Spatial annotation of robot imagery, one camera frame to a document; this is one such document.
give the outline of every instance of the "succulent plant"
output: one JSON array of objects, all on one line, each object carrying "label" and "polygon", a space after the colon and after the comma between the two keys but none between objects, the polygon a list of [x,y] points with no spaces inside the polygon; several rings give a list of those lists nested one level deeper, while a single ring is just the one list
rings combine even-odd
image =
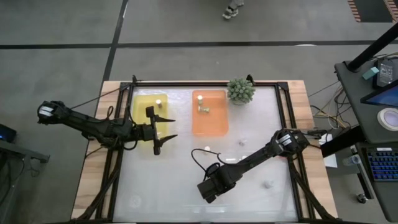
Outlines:
[{"label": "succulent plant", "polygon": [[232,101],[240,101],[242,103],[249,103],[253,100],[254,87],[253,84],[244,79],[236,78],[227,84],[228,86],[228,98]]}]

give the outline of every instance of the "computer monitor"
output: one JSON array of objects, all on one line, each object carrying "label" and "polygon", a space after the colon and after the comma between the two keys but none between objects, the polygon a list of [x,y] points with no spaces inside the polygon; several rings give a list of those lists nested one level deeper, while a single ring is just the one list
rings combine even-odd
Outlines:
[{"label": "computer monitor", "polygon": [[398,80],[361,98],[361,103],[393,106],[398,108]]}]

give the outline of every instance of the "orange tray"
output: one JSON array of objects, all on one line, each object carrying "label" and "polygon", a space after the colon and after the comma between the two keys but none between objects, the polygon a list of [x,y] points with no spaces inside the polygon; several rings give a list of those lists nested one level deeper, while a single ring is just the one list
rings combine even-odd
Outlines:
[{"label": "orange tray", "polygon": [[[199,111],[198,96],[203,97]],[[194,90],[192,92],[192,133],[196,136],[223,136],[228,132],[228,105],[224,90]]]}]

